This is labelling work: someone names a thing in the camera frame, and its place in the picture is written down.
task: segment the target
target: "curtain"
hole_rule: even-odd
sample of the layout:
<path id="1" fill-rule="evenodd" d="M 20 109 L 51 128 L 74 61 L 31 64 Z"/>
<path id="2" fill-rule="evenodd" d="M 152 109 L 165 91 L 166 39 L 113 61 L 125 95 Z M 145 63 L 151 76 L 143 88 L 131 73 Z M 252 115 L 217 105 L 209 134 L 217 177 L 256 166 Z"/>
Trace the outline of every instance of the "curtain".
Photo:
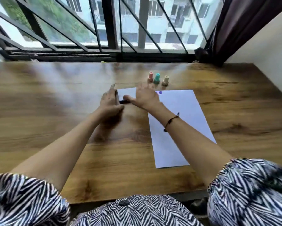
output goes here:
<path id="1" fill-rule="evenodd" d="M 215 30 L 199 59 L 222 64 L 282 11 L 282 0 L 225 0 Z"/>

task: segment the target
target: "black and white striped fabric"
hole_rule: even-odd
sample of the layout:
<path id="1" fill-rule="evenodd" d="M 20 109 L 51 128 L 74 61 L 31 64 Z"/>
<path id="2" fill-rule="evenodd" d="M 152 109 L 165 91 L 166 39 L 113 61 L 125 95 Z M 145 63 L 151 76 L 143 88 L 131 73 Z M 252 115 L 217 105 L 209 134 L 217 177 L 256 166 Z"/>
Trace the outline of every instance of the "black and white striped fabric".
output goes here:
<path id="1" fill-rule="evenodd" d="M 214 225 L 282 226 L 282 168 L 262 159 L 233 159 L 208 188 Z M 69 204 L 52 184 L 0 174 L 0 226 L 67 225 Z M 168 195 L 133 195 L 81 213 L 71 226 L 202 225 Z"/>

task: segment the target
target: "wood grain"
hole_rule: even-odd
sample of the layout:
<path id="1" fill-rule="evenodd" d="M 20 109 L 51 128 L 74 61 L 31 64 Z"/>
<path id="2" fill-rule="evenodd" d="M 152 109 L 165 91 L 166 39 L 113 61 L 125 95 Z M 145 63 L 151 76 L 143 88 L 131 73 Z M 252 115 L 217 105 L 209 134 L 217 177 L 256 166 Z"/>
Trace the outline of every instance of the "wood grain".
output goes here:
<path id="1" fill-rule="evenodd" d="M 168 75 L 168 90 L 195 91 L 233 156 L 282 165 L 282 93 L 254 65 L 0 62 L 0 173 L 72 129 L 111 84 L 135 87 L 149 71 Z M 96 129 L 62 195 L 80 203 L 201 188 L 189 166 L 155 168 L 147 113 L 126 105 L 120 123 Z"/>

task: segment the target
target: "sleeve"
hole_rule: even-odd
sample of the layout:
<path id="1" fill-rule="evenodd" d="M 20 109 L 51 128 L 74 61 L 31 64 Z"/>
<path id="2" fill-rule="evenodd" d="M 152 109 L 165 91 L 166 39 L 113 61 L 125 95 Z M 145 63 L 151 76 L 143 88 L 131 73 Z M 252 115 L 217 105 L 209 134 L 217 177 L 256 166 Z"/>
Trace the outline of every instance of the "sleeve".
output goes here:
<path id="1" fill-rule="evenodd" d="M 69 203 L 46 181 L 0 174 L 0 225 L 66 225 Z"/>
<path id="2" fill-rule="evenodd" d="M 282 225 L 282 167 L 264 159 L 232 159 L 211 182 L 214 225 Z"/>

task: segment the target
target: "teal cap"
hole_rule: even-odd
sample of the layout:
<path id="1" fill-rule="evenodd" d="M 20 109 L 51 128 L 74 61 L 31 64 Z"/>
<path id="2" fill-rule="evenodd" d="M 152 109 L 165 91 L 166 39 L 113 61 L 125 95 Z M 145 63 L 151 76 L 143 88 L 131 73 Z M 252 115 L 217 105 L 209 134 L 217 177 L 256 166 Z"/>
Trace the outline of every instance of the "teal cap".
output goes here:
<path id="1" fill-rule="evenodd" d="M 156 73 L 155 80 L 156 80 L 156 81 L 159 81 L 159 80 L 160 80 L 160 74 L 159 74 L 159 73 Z"/>

